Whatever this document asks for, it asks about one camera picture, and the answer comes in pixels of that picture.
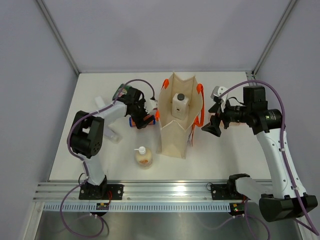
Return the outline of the orange bottle blue cap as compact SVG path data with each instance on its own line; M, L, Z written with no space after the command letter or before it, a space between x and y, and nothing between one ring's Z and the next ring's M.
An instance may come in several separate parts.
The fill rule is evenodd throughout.
M147 115L144 118L140 118L135 122L132 117L129 118L129 126L136 127L137 129L143 129L148 125L155 125L156 119L154 115Z

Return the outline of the clear silver pouch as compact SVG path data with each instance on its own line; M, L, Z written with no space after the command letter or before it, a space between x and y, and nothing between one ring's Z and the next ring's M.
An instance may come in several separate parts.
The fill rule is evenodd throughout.
M114 144L118 144L122 140L122 136L109 125L104 125L104 136Z

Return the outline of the green dish soap bottle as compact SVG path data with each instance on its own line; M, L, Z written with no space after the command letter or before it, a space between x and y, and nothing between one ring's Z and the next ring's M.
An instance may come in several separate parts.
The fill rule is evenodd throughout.
M120 98L122 95L126 95L131 87L132 86L130 84L125 85L124 83L122 83L114 93L112 100L114 101L116 98Z

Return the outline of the cream canvas bag orange handles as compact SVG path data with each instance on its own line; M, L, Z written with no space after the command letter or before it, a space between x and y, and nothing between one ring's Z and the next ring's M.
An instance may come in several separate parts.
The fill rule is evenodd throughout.
M177 93L189 98L188 115L184 120L172 116L172 101ZM164 80L157 103L156 120L159 122L160 140L157 153L169 157L186 157L188 143L193 143L195 128L205 120L204 87L195 76L181 79L175 72Z

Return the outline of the cream pump lotion bottle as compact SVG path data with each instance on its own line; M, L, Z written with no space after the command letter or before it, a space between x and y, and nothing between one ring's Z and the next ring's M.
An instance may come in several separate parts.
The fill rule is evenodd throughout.
M141 167L142 169L148 169L152 166L153 155L152 151L148 147L140 146L134 149L134 151L134 158L139 167Z

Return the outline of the white bottle black cap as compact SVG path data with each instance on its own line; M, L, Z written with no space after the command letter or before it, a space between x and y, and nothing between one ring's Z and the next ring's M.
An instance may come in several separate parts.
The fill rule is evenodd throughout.
M188 116L190 99L183 93L176 93L172 98L171 115L179 120Z

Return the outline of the white tube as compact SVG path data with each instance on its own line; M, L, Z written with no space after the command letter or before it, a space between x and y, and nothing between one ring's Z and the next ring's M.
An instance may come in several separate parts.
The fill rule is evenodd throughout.
M94 102L98 110L106 107L105 101L100 95L94 98Z

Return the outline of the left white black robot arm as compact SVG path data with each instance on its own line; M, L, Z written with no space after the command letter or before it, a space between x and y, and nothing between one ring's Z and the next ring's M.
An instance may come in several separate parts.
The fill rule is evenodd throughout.
M80 184L80 200L121 200L119 187L109 185L107 175L102 169L97 154L102 148L107 126L115 120L130 116L137 129L143 129L155 117L148 113L144 93L129 87L126 91L119 89L114 102L99 110L88 113L78 111L67 137L70 153L82 162L85 180Z

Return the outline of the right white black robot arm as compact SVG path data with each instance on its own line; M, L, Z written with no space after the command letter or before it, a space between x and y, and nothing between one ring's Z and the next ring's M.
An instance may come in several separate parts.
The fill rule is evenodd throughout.
M287 133L282 129L283 114L269 109L263 86L243 87L243 103L232 106L228 89L216 86L211 98L215 104L209 109L210 122L202 130L221 136L220 125L227 129L230 123L245 123L256 136L266 159L272 188L257 183L250 175L230 175L225 187L212 185L212 198L217 195L232 199L247 197L259 206L267 222L297 219L318 206L315 195L307 193L295 170L289 151Z

